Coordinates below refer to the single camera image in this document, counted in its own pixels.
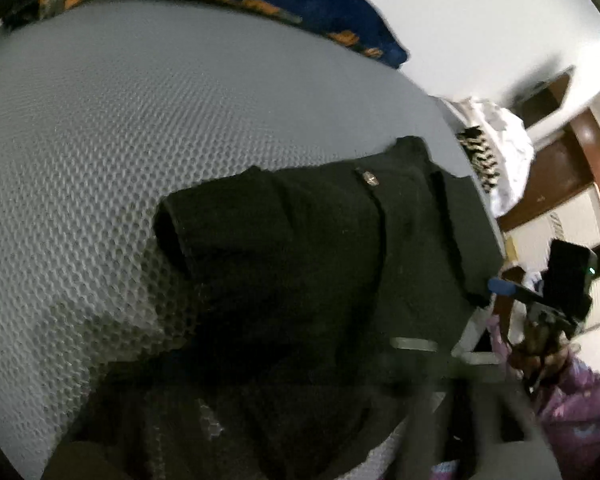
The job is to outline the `person right hand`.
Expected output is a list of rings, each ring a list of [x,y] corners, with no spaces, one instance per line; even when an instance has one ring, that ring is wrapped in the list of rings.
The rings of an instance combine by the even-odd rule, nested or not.
[[[524,339],[513,346],[508,362],[521,372],[527,387],[536,388],[548,378],[560,375],[569,353],[569,341],[562,332],[553,326],[526,321]]]

